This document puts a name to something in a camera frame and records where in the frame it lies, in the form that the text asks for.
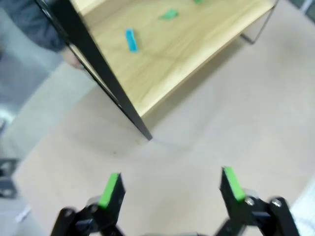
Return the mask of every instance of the floor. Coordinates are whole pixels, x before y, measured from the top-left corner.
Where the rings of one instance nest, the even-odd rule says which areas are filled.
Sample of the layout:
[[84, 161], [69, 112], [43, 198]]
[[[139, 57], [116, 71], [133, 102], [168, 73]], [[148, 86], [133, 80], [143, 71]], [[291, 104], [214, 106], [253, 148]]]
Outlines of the floor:
[[[221, 222], [220, 217], [213, 218], [213, 215], [220, 215], [222, 208], [212, 208], [220, 199], [218, 193], [211, 200], [208, 196], [209, 191], [217, 191], [221, 165], [234, 166], [242, 183], [257, 190], [263, 199], [280, 194], [293, 204], [312, 179], [315, 167], [314, 41], [312, 22], [287, 1], [280, 1], [254, 46], [237, 40], [145, 119], [154, 136], [150, 142], [99, 88], [91, 86], [82, 92], [77, 87], [71, 93], [77, 97], [72, 100], [68, 90], [61, 89], [60, 76], [59, 80], [48, 80], [47, 86], [42, 86], [32, 97], [35, 99], [24, 107], [21, 117], [25, 118], [16, 118], [12, 124], [10, 138], [4, 136], [0, 142], [5, 148], [10, 146], [8, 152], [12, 154], [29, 154], [16, 179], [40, 225], [29, 217], [16, 234], [47, 234], [56, 209], [66, 204], [80, 205], [99, 190], [102, 184], [95, 178], [101, 178], [103, 169], [120, 169], [132, 177], [126, 180], [130, 199], [121, 224], [135, 236], [145, 231], [171, 234], [189, 229], [212, 233]], [[68, 88], [75, 84], [69, 82]], [[51, 92], [52, 88], [61, 92]], [[45, 106], [45, 101], [50, 101], [50, 105]], [[40, 111], [34, 112], [38, 105], [41, 105]], [[49, 128], [43, 122], [47, 119], [51, 120]], [[13, 137], [18, 137], [21, 130], [23, 135], [15, 142]], [[50, 134], [41, 139], [47, 132]], [[34, 171], [32, 166], [39, 163], [43, 166]], [[77, 170], [85, 174], [79, 176]], [[58, 196], [53, 192], [48, 194], [52, 189], [46, 187], [54, 179], [64, 180], [66, 186]], [[34, 184], [30, 181], [38, 183], [42, 191], [32, 191]], [[193, 184], [197, 181], [209, 189]], [[163, 185], [168, 182], [173, 184], [173, 187], [167, 185], [168, 190], [173, 188], [182, 194], [180, 201], [177, 194], [161, 198]], [[187, 184], [195, 191], [188, 191]], [[152, 201], [155, 201], [157, 208], [148, 217], [144, 214], [147, 210], [140, 207], [136, 220], [130, 214], [135, 210], [131, 203], [139, 203], [135, 191], [143, 188], [156, 195], [141, 191], [150, 197], [141, 204], [152, 210]], [[196, 190], [205, 193], [198, 198], [196, 208], [181, 208], [195, 199]], [[44, 211], [38, 208], [43, 198], [51, 198]], [[207, 212], [203, 213], [202, 220], [196, 222], [188, 217], [205, 208]], [[178, 221], [165, 222], [167, 219], [161, 218], [165, 214], [168, 220], [179, 217]], [[139, 220], [143, 220], [143, 226], [135, 228]]]
[[315, 178], [296, 200], [291, 212], [298, 230], [302, 236], [314, 235], [315, 233]]

